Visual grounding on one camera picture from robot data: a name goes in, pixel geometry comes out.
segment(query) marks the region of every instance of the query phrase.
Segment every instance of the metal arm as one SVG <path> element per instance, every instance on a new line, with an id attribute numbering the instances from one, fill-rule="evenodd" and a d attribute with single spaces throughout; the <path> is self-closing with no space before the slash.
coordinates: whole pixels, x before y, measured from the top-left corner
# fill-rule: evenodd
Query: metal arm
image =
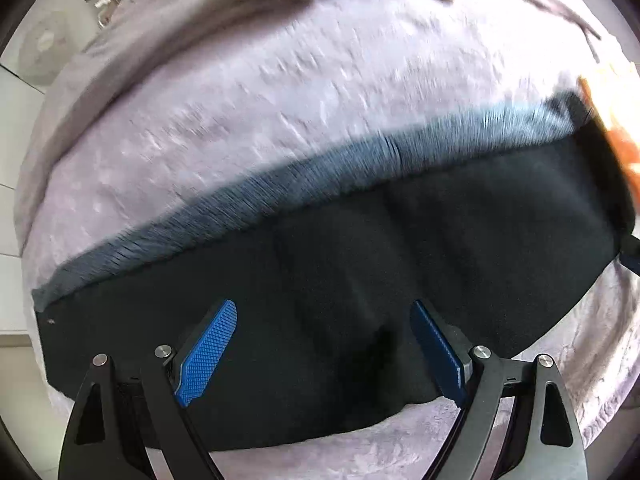
<path id="1" fill-rule="evenodd" d="M 498 404 L 515 397 L 492 479 L 586 480 L 584 449 L 571 402 L 553 359 L 503 359 L 472 346 L 427 302 L 410 322 L 426 364 L 460 414 L 424 480 L 471 480 L 489 439 Z M 236 306 L 210 311 L 184 347 L 156 348 L 140 365 L 153 427 L 175 480 L 224 480 L 183 407 L 200 396 L 236 327 Z M 94 358 L 69 420 L 59 480 L 156 480 L 114 363 Z"/>

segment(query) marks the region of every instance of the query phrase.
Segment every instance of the silver screw head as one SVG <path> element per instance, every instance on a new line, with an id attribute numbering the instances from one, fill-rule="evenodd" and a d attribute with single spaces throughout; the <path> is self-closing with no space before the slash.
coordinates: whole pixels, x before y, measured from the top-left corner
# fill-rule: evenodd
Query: silver screw head
<path id="1" fill-rule="evenodd" d="M 491 350 L 489 350 L 486 346 L 476 346 L 474 348 L 474 354 L 476 357 L 481 359 L 488 359 L 491 357 Z"/>
<path id="2" fill-rule="evenodd" d="M 97 356 L 94 357 L 94 360 L 92 361 L 92 363 L 94 364 L 94 366 L 102 366 L 108 360 L 109 358 L 107 357 L 107 354 L 98 354 Z"/>
<path id="3" fill-rule="evenodd" d="M 546 354 L 538 356 L 538 362 L 545 368 L 551 368 L 554 365 L 553 358 Z"/>
<path id="4" fill-rule="evenodd" d="M 169 357 L 172 351 L 173 350 L 169 345 L 160 345 L 156 347 L 154 354 L 156 357 L 164 359 L 165 357 Z"/>

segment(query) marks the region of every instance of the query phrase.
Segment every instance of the blue grip pad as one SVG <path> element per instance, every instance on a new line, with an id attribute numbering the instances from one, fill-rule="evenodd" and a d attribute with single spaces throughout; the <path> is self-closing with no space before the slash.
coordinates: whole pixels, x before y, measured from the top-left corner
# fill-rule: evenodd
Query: blue grip pad
<path id="1" fill-rule="evenodd" d="M 461 408 L 466 399 L 462 363 L 422 302 L 412 304 L 409 323 L 441 393 Z"/>
<path id="2" fill-rule="evenodd" d="M 182 362 L 175 397 L 183 408 L 204 393 L 237 323 L 236 304 L 226 300 Z"/>

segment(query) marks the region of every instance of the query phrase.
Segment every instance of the white tile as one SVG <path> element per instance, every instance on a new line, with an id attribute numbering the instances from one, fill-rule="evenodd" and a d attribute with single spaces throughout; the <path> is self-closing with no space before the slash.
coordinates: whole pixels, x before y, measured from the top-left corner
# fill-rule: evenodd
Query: white tile
<path id="1" fill-rule="evenodd" d="M 0 184 L 15 188 L 44 95 L 0 68 Z"/>
<path id="2" fill-rule="evenodd" d="M 84 0 L 36 0 L 0 56 L 0 62 L 5 67 L 20 75 L 18 58 L 25 36 L 37 23 L 54 11 L 65 13 L 71 34 L 69 40 L 76 52 L 82 50 L 100 31 L 97 11 Z"/>
<path id="3" fill-rule="evenodd" d="M 18 255 L 14 228 L 14 190 L 0 186 L 0 254 Z"/>
<path id="4" fill-rule="evenodd" d="M 55 470 L 65 421 L 49 402 L 33 349 L 0 348 L 0 378 L 0 414 L 15 443 L 36 471 Z"/>
<path id="5" fill-rule="evenodd" d="M 20 258 L 0 256 L 0 334 L 26 333 Z"/>

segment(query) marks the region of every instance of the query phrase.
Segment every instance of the black metal bracket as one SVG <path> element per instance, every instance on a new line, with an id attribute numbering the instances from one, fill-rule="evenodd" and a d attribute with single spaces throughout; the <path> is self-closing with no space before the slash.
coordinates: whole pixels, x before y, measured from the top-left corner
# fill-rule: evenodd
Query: black metal bracket
<path id="1" fill-rule="evenodd" d="M 220 318 L 213 314 L 209 312 L 196 329 L 204 335 L 189 338 L 186 350 L 158 347 L 140 365 L 150 418 L 176 480 L 224 480 L 187 418 L 184 404 L 178 402 L 176 389 L 176 368 L 188 368 L 188 359 L 199 351 L 213 326 L 211 320 Z M 473 478 L 503 397 L 514 397 L 514 407 L 492 479 L 586 480 L 580 431 L 551 357 L 540 354 L 529 363 L 503 359 L 486 347 L 471 346 L 463 333 L 444 323 L 427 302 L 412 305 L 410 320 L 442 393 L 461 407 L 424 480 Z M 114 377 L 112 359 L 104 354 L 96 356 L 66 430 L 59 480 L 156 480 L 130 399 Z M 202 381 L 197 387 L 203 387 Z"/>

